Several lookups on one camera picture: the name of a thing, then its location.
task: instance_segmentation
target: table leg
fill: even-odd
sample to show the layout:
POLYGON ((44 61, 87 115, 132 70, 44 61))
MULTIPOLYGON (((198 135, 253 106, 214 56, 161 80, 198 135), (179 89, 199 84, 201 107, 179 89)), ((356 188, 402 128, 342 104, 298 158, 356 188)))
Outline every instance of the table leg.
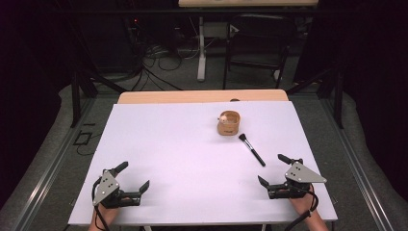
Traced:
POLYGON ((200 41, 200 58, 198 62, 197 81, 203 82, 205 80, 205 47, 204 47, 204 21, 203 17, 199 19, 199 41, 200 41))

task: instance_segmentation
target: white table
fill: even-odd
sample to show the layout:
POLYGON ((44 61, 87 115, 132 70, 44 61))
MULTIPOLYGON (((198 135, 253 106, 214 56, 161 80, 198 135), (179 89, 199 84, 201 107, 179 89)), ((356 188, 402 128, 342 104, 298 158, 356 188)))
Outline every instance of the white table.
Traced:
MULTIPOLYGON (((315 7, 319 0, 179 0, 182 8, 232 8, 232 7, 315 7)), ((199 17, 199 49, 197 81, 205 80, 206 54, 204 46, 204 19, 199 17)))
MULTIPOLYGON (((297 214, 289 200, 270 200, 257 178, 270 184, 285 181, 290 166, 277 159, 278 153, 302 158, 319 173, 290 101, 116 104, 68 223, 89 225, 92 184, 102 169, 124 161, 129 166, 116 177, 120 188, 135 192, 147 180, 150 188, 140 206, 121 208, 117 225, 291 222, 297 214), (240 113, 239 134, 246 133, 265 167, 239 134, 217 133, 217 117, 226 110, 240 113)), ((324 184, 315 184, 315 190, 322 218, 336 220, 324 184)))

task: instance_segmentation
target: brush bristles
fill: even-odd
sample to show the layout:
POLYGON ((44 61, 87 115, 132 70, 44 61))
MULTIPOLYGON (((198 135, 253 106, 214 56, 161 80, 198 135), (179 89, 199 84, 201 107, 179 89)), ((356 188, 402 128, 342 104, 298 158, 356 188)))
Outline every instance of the brush bristles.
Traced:
POLYGON ((244 133, 240 134, 240 136, 238 137, 240 138, 241 141, 245 141, 246 140, 246 136, 244 133))

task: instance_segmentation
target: black cable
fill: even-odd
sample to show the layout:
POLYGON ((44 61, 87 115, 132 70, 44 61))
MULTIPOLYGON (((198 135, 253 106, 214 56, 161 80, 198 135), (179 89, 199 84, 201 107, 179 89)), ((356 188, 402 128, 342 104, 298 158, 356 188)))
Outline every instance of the black cable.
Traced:
POLYGON ((99 230, 103 230, 103 231, 109 231, 109 226, 108 226, 108 224, 106 223, 106 221, 103 219, 103 217, 102 217, 102 215, 101 215, 101 212, 100 212, 99 209, 98 209, 98 205, 94 206, 94 209, 95 209, 95 211, 96 211, 96 216, 95 216, 95 226, 96 226, 96 228, 98 228, 99 230), (102 229, 102 228, 100 228, 100 227, 98 226, 98 224, 97 224, 97 222, 96 222, 98 217, 99 217, 99 219, 102 221, 103 226, 105 227, 105 229, 102 229))
POLYGON ((146 74, 147 74, 146 82, 144 82, 143 86, 141 86, 140 91, 142 91, 142 90, 144 89, 144 87, 146 86, 147 82, 149 81, 149 74, 148 74, 148 73, 146 73, 146 74))
POLYGON ((134 91, 135 88, 136 88, 136 86, 139 84, 140 79, 141 79, 141 76, 143 75, 143 69, 144 69, 144 67, 141 68, 141 72, 140 72, 140 75, 139 75, 139 79, 138 79, 138 81, 136 81, 135 85, 133 85, 133 87, 130 89, 130 91, 134 91))
MULTIPOLYGON (((96 187, 101 183, 101 179, 102 179, 102 177, 99 177, 99 179, 96 180, 95 183, 93 184, 92 193, 91 193, 92 201, 95 199, 95 190, 96 190, 96 187)), ((94 208, 94 210, 95 210, 95 212, 96 212, 95 221, 94 221, 94 222, 95 222, 95 226, 96 226, 99 230, 109 231, 108 224, 107 224, 106 221, 103 219, 103 217, 102 217, 102 215, 101 215, 101 213, 100 213, 100 211, 99 211, 99 209, 98 209, 98 205, 94 206, 93 208, 94 208), (101 222, 103 223, 103 225, 105 226, 105 229, 101 229, 100 227, 98 227, 98 224, 97 224, 97 218, 98 218, 98 217, 99 217, 99 219, 101 220, 101 222)))
POLYGON ((177 90, 182 90, 182 89, 180 89, 180 88, 178 88, 178 87, 176 87, 176 86, 170 84, 168 81, 166 81, 166 80, 164 80, 164 79, 161 79, 160 77, 158 77, 157 75, 155 75, 153 72, 151 72, 148 68, 145 68, 145 70, 146 70, 146 72, 148 72, 148 73, 150 73, 151 75, 153 75, 154 77, 156 77, 158 80, 160 80, 160 81, 162 81, 162 82, 164 82, 164 83, 166 83, 166 84, 168 84, 168 85, 174 87, 174 88, 177 89, 177 90))
POLYGON ((148 39, 150 39, 153 42, 159 43, 152 35, 150 35, 142 26, 140 26, 139 23, 135 23, 136 29, 138 29, 140 32, 142 32, 143 35, 145 35, 148 39))
MULTIPOLYGON (((196 36, 197 38, 199 38, 199 35, 198 35, 198 33, 197 33, 197 30, 195 30, 194 23, 192 23, 191 17, 189 17, 189 20, 190 20, 190 24, 191 24, 192 29, 195 31, 195 36, 196 36)), ((191 46, 191 50, 190 50, 189 55, 188 55, 187 57, 182 57, 183 59, 186 59, 186 60, 192 59, 192 58, 194 58, 196 55, 198 55, 198 54, 200 53, 200 42, 199 42, 199 39, 197 39, 197 44, 196 44, 197 49, 196 49, 196 51, 195 51, 195 54, 192 55, 192 56, 190 56, 190 54, 191 54, 191 52, 192 52, 192 50, 193 50, 193 46, 194 46, 194 44, 191 46)))
POLYGON ((155 58, 155 57, 153 57, 153 58, 151 58, 151 57, 144 57, 144 58, 143 58, 143 61, 142 61, 143 66, 147 66, 147 67, 153 67, 155 62, 156 62, 156 58, 155 58), (147 64, 147 63, 145 62, 145 60, 147 60, 147 59, 153 60, 153 64, 147 64))
MULTIPOLYGON (((123 76, 123 77, 110 78, 109 76, 106 76, 106 75, 103 75, 103 77, 104 77, 105 79, 108 79, 109 81, 111 81, 111 82, 113 82, 113 83, 117 83, 117 82, 122 82, 122 81, 125 81, 125 80, 130 80, 130 79, 135 78, 135 76, 138 74, 137 72, 138 72, 138 71, 137 71, 136 69, 134 69, 134 70, 132 70, 130 73, 127 73, 126 76, 123 76)), ((93 83, 102 83, 102 82, 100 82, 99 80, 95 80, 95 79, 92 79, 92 82, 93 82, 93 83)))
MULTIPOLYGON (((93 138, 100 137, 100 136, 102 136, 102 133, 101 133, 101 134, 98 134, 98 135, 95 135, 95 136, 93 136, 93 137, 91 137, 91 138, 89 138, 89 139, 91 140, 91 139, 93 139, 93 138)), ((77 152, 78 155, 80 155, 80 156, 90 156, 90 155, 93 155, 93 154, 94 154, 94 152, 91 152, 91 153, 81 153, 81 152, 79 151, 79 148, 80 148, 82 145, 83 145, 83 144, 80 144, 80 145, 77 146, 76 152, 77 152)))
POLYGON ((180 67, 181 62, 183 61, 183 58, 182 58, 179 54, 177 54, 177 58, 178 58, 178 61, 179 61, 179 62, 178 62, 178 64, 177 64, 177 66, 174 67, 174 68, 170 68, 170 69, 163 68, 163 67, 161 66, 161 62, 160 62, 161 59, 159 59, 158 67, 159 67, 160 69, 162 69, 162 70, 176 70, 176 69, 178 69, 178 68, 180 67))
POLYGON ((151 81, 157 88, 159 88, 160 90, 164 90, 164 89, 161 88, 158 84, 156 84, 156 82, 154 82, 152 78, 150 78, 150 77, 148 77, 148 78, 150 79, 150 81, 151 81))
POLYGON ((312 213, 316 210, 316 208, 317 208, 318 205, 319 205, 318 196, 317 196, 314 192, 305 191, 305 190, 302 190, 302 189, 297 188, 297 187, 294 187, 294 186, 289 186, 289 188, 292 188, 292 189, 298 190, 298 191, 302 191, 302 192, 306 192, 306 193, 310 194, 310 195, 313 197, 313 199, 312 199, 312 204, 311 204, 311 206, 310 206, 310 209, 309 209, 308 211, 304 212, 302 215, 300 215, 297 219, 295 219, 294 221, 292 221, 292 223, 290 223, 290 224, 285 228, 285 231, 289 231, 289 230, 293 229, 293 228, 294 228, 296 225, 298 225, 301 221, 303 221, 303 220, 306 219, 307 217, 311 216, 312 213))
POLYGON ((192 58, 194 58, 194 57, 198 54, 198 52, 199 52, 199 45, 198 45, 197 49, 195 50, 195 54, 191 55, 192 51, 194 50, 194 47, 195 47, 195 44, 194 44, 194 42, 192 42, 192 43, 191 43, 190 51, 188 51, 188 54, 187 54, 187 55, 185 55, 185 56, 183 57, 180 53, 182 53, 182 52, 184 52, 184 51, 177 50, 178 55, 179 55, 182 59, 185 59, 185 60, 192 59, 192 58))
POLYGON ((70 226, 71 226, 70 224, 67 224, 67 225, 65 226, 65 228, 64 228, 64 230, 63 230, 63 231, 68 230, 68 228, 69 228, 70 226))
POLYGON ((164 51, 165 50, 160 45, 151 44, 147 47, 146 53, 144 54, 143 57, 146 59, 156 60, 157 59, 156 55, 164 51))

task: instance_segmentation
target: person's hand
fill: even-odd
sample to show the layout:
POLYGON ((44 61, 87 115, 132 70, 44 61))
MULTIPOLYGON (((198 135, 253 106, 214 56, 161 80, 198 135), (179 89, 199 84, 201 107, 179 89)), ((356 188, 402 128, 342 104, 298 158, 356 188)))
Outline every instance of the person's hand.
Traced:
MULTIPOLYGON (((117 214, 119 213, 118 208, 107 209, 101 204, 99 204, 98 210, 101 213, 102 218, 105 220, 105 222, 106 222, 106 224, 108 226, 112 224, 112 222, 115 220, 117 214)), ((100 228, 105 229, 105 226, 103 225, 100 217, 96 216, 96 211, 93 210, 92 221, 90 222, 89 231, 93 231, 93 230, 100 231, 100 228)))
MULTIPOLYGON (((313 196, 306 193, 302 198, 290 198, 289 199, 299 215, 302 215, 306 211, 310 210, 312 203, 314 202, 313 196)), ((321 219, 318 210, 313 211, 313 213, 304 219, 310 231, 327 231, 328 228, 324 221, 321 219)))

